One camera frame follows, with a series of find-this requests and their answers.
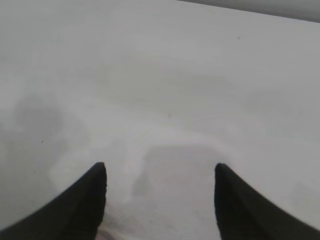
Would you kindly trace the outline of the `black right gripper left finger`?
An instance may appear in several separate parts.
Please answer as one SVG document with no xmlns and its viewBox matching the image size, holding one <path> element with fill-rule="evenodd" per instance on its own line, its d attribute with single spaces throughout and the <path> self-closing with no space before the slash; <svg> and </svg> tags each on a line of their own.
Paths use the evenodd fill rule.
<svg viewBox="0 0 320 240">
<path fill-rule="evenodd" d="M 107 193 L 104 163 L 28 217 L 1 230 L 2 240 L 94 240 L 102 223 Z"/>
</svg>

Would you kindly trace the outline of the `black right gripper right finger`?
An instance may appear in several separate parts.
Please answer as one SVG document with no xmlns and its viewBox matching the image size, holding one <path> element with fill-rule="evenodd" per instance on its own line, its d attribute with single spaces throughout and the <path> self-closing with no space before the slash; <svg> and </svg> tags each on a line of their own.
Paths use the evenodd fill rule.
<svg viewBox="0 0 320 240">
<path fill-rule="evenodd" d="M 285 212 L 228 165 L 214 169 L 214 209 L 223 240 L 318 240 L 319 230 Z"/>
</svg>

